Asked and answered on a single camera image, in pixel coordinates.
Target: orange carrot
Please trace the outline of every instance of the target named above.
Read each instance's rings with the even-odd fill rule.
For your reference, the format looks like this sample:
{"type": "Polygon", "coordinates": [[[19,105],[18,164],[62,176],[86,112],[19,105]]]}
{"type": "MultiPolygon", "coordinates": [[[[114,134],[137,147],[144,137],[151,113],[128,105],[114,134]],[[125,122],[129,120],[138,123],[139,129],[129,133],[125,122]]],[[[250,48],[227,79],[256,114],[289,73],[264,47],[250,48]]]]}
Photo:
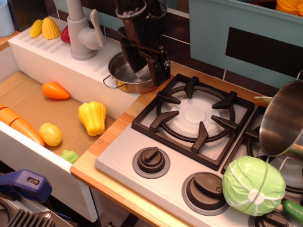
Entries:
{"type": "Polygon", "coordinates": [[[29,137],[44,147],[44,142],[35,129],[15,111],[0,103],[0,121],[29,137]]]}
{"type": "Polygon", "coordinates": [[[42,85],[42,91],[48,98],[67,99],[70,97],[70,94],[55,82],[47,82],[42,85]]]}

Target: toy corn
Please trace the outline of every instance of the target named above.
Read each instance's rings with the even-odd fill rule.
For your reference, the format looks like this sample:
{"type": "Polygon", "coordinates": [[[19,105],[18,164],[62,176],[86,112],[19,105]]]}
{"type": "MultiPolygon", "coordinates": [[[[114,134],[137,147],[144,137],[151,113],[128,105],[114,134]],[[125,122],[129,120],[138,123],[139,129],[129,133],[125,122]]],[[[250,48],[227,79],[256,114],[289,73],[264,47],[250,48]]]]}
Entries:
{"type": "Polygon", "coordinates": [[[33,23],[32,27],[30,29],[30,32],[29,32],[29,34],[32,38],[37,37],[42,32],[42,24],[43,24],[43,21],[40,19],[36,20],[33,23]]]}
{"type": "Polygon", "coordinates": [[[79,107],[79,119],[90,136],[102,135],[105,131],[106,108],[103,104],[92,101],[79,107]]]}
{"type": "Polygon", "coordinates": [[[42,34],[45,39],[57,38],[61,32],[53,19],[46,17],[42,23],[42,34]]]}

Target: pot handle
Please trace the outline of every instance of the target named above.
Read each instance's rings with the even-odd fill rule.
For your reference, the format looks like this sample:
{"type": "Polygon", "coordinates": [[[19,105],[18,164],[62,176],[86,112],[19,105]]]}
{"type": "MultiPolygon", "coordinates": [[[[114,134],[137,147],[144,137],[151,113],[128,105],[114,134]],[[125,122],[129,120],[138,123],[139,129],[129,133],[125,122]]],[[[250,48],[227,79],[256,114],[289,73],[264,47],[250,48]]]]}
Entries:
{"type": "Polygon", "coordinates": [[[105,80],[106,80],[107,78],[109,78],[110,76],[111,76],[111,75],[108,75],[107,77],[105,77],[105,78],[103,79],[103,83],[104,83],[104,85],[105,85],[106,87],[111,88],[111,89],[117,89],[117,88],[122,87],[122,86],[126,86],[126,87],[127,87],[127,84],[122,84],[122,85],[117,86],[117,87],[111,87],[111,86],[107,85],[107,84],[105,83],[105,80]]]}

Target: stainless steel pot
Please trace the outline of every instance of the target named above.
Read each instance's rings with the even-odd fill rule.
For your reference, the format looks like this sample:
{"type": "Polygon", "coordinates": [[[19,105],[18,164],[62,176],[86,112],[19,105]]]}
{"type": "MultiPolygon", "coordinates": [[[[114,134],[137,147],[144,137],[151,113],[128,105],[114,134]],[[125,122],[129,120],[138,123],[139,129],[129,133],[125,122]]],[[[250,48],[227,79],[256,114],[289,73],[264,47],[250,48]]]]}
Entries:
{"type": "Polygon", "coordinates": [[[109,88],[119,88],[120,90],[129,93],[145,93],[156,88],[152,81],[148,66],[146,65],[139,72],[134,73],[122,52],[116,54],[109,61],[108,71],[110,75],[103,80],[103,83],[109,88]],[[116,87],[111,87],[105,83],[106,79],[110,76],[116,80],[116,87]]]}
{"type": "Polygon", "coordinates": [[[288,83],[273,97],[261,122],[259,141],[268,156],[285,154],[303,161],[303,81],[288,83]]]}

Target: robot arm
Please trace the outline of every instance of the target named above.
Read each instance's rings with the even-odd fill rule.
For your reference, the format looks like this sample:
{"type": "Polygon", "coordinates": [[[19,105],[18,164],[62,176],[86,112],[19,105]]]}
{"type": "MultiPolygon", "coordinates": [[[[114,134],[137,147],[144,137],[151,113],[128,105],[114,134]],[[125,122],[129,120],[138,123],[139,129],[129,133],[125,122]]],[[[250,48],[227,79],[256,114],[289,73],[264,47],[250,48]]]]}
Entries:
{"type": "Polygon", "coordinates": [[[115,4],[124,24],[118,31],[128,63],[134,72],[148,65],[155,86],[162,84],[170,78],[169,54],[161,40],[166,6],[160,0],[115,0],[115,4]]]}

